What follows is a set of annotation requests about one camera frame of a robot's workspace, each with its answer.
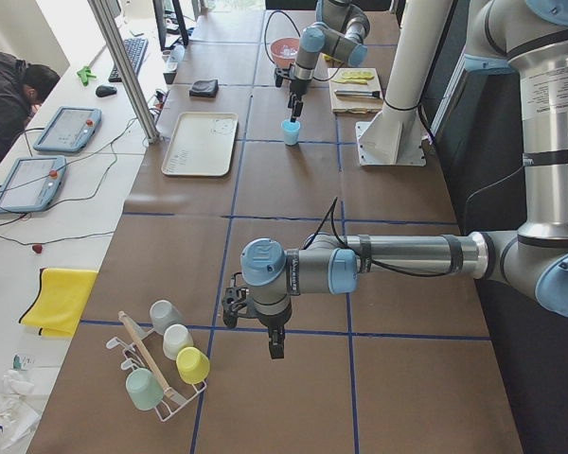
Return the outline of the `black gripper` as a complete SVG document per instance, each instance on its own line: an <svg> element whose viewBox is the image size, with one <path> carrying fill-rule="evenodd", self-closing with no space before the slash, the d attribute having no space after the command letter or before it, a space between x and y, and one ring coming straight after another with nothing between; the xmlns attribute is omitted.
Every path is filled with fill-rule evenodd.
<svg viewBox="0 0 568 454"><path fill-rule="evenodd" d="M238 319L257 319L261 324L268 327L269 352L271 359L284 358L285 349L285 324L290 320L293 310L290 300L282 311L275 315L265 315L257 311L257 304L250 296L249 288L238 286L237 278L241 272L235 272L230 278L230 286L224 290L222 296L222 320L224 325L233 329L238 324Z"/></svg>
<svg viewBox="0 0 568 454"><path fill-rule="evenodd" d="M308 92L312 80L312 71L303 67L292 65L289 68L276 67L274 70L275 86L280 88L284 80L290 82L290 121L295 123L302 114L303 99Z"/></svg>

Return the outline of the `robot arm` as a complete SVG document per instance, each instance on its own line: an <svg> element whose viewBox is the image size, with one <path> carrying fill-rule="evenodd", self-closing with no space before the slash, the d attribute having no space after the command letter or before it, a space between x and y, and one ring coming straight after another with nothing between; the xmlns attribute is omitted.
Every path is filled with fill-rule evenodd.
<svg viewBox="0 0 568 454"><path fill-rule="evenodd" d="M300 35L294 61L286 63L278 74L290 81L291 122L302 113L302 97L308 91L321 54L351 67L359 67L367 54L364 39L370 23L359 7L350 1L318 1L315 12L316 21Z"/></svg>
<svg viewBox="0 0 568 454"><path fill-rule="evenodd" d="M453 1L409 1L382 110L359 122L363 166L410 165L421 154L414 122L422 89ZM318 1L290 69L292 120L320 53L351 66L366 54L363 13L350 1ZM464 67L468 72L520 76L526 221L517 231L467 236L338 236L316 233L284 250L270 238L241 252L241 272L222 296L222 320L267 327L271 358L284 358L291 298L350 293L376 267L416 277L458 273L515 288L568 318L568 1L470 1Z"/></svg>

